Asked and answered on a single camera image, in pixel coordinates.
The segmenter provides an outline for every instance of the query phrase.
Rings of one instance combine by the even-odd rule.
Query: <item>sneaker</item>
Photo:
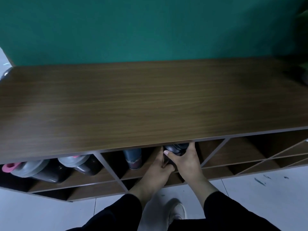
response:
[[[186,220],[187,214],[184,205],[176,198],[171,199],[166,204],[167,209],[167,229],[174,220]]]

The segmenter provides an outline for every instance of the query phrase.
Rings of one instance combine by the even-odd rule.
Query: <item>wooden top surface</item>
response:
[[[307,129],[308,88],[287,67],[272,58],[15,67],[0,81],[0,163]]]

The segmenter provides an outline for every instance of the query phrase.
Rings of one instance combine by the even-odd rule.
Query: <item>hand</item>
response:
[[[164,161],[163,147],[157,147],[154,151],[158,152],[156,159],[143,178],[129,190],[130,194],[135,195],[140,200],[142,207],[145,206],[157,191],[163,188],[170,174],[175,170],[171,164],[164,168],[162,167]]]
[[[195,143],[189,143],[186,153],[182,156],[177,156],[168,150],[165,150],[164,154],[176,164],[180,175],[188,184],[193,181],[204,180]]]

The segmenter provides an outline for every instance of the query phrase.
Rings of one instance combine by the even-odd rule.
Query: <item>right hand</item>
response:
[[[177,156],[168,150],[165,150],[164,154],[176,164],[180,175],[188,184],[204,179],[195,143],[189,143],[186,153],[182,156]]]

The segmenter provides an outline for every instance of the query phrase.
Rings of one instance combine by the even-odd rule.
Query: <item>forearm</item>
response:
[[[202,208],[206,198],[209,197],[210,194],[218,191],[218,189],[213,186],[203,175],[188,181],[187,184],[197,196]]]

